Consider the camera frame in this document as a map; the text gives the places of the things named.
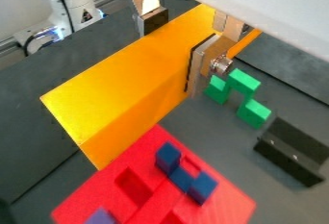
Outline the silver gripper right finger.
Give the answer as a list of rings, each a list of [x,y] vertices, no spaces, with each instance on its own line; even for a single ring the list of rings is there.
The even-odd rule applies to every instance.
[[[201,78],[211,73],[223,75],[229,68],[228,49],[240,41],[248,26],[243,21],[221,11],[213,12],[213,33],[211,33],[189,50],[185,84],[183,91],[193,97]]]

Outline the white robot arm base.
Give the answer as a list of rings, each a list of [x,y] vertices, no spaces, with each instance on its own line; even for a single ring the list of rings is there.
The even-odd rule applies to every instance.
[[[49,7],[47,19],[14,33],[23,56],[62,40],[105,16],[94,7],[93,0],[49,0]]]

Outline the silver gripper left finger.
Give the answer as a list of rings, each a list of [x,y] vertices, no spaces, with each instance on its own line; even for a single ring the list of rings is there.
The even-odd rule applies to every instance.
[[[168,10],[158,0],[126,0],[138,35],[142,37],[168,22]]]

